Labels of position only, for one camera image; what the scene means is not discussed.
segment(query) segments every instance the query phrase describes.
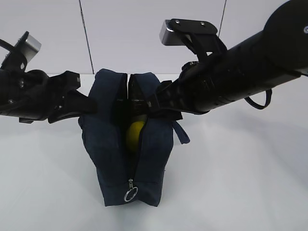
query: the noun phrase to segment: white surface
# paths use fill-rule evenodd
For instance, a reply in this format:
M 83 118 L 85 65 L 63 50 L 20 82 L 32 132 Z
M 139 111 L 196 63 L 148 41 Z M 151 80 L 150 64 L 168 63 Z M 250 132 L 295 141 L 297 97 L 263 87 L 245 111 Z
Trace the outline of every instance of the white surface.
M 81 91 L 92 82 L 83 76 Z M 265 111 L 240 101 L 185 115 L 192 142 L 175 138 L 158 208 L 103 206 L 76 119 L 25 125 L 1 117 L 0 230 L 307 230 L 307 85 L 302 78 L 274 89 Z
M 220 38 L 229 48 L 263 30 L 272 13 L 287 0 L 227 0 Z
M 27 70 L 92 73 L 78 0 L 8 0 L 0 7 L 0 39 L 15 45 L 26 32 L 42 43 Z M 8 52 L 0 48 L 0 62 Z
M 166 47 L 159 39 L 163 21 L 205 20 L 219 28 L 224 0 L 83 0 L 89 43 L 97 72 L 181 72 L 196 56 L 186 47 Z

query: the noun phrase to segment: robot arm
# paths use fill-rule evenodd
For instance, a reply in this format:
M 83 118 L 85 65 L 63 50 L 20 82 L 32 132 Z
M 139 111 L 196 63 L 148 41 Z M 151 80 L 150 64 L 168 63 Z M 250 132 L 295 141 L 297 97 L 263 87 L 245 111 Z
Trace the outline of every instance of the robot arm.
M 308 73 L 307 8 L 306 0 L 288 1 L 274 12 L 263 31 L 230 50 L 208 22 L 165 21 L 162 43 L 187 46 L 198 62 L 187 63 L 175 82 L 161 84 L 147 99 L 149 114 L 178 120 L 181 112 L 202 115 L 240 99 L 264 109 L 272 88 Z M 249 98 L 263 91 L 267 93 L 265 106 Z
M 66 71 L 48 77 L 41 70 L 25 72 L 41 44 L 26 32 L 13 47 L 0 40 L 10 53 L 0 68 L 0 115 L 19 117 L 22 123 L 62 119 L 96 112 L 96 102 L 80 92 L 79 74 Z

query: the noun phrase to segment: metal ring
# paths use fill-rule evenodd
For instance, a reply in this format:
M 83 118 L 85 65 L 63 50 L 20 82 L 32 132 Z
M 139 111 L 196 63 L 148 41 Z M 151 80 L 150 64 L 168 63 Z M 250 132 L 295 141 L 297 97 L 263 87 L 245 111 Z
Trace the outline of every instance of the metal ring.
M 136 192 L 135 192 L 135 193 L 133 194 L 133 196 L 128 200 L 128 199 L 127 199 L 127 196 L 128 196 L 132 191 L 134 191 L 134 190 L 136 190 Z M 130 190 L 125 194 L 125 196 L 124 196 L 124 201 L 125 201 L 125 202 L 130 202 L 132 199 L 135 198 L 135 196 L 137 195 L 137 193 L 138 193 L 138 187 L 134 187 L 134 188 L 130 189 Z

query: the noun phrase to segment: zipper pull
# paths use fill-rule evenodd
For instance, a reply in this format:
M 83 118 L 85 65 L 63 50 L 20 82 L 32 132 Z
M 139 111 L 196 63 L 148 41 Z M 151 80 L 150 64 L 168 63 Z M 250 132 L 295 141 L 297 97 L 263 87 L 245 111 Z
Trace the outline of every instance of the zipper pull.
M 125 202 L 130 202 L 132 199 L 135 198 L 135 196 L 136 196 L 137 193 L 138 193 L 138 187 L 134 187 L 134 185 L 133 185 L 133 179 L 129 179 L 129 180 L 128 180 L 128 185 L 129 185 L 129 190 L 127 191 L 127 193 L 126 193 L 125 196 L 124 196 L 124 201 L 125 201 Z
M 133 179 L 129 179 L 128 180 L 128 183 L 129 183 L 129 189 L 133 189 L 134 188 L 134 185 L 133 185 Z

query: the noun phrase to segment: tennis ball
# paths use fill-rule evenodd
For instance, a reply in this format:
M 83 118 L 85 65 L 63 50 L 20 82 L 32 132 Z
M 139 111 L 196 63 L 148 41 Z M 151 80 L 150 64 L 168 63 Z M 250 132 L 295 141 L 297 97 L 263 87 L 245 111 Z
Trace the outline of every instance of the tennis ball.
M 126 133 L 126 146 L 131 152 L 137 152 L 139 146 L 139 136 L 145 122 L 137 121 L 130 125 Z

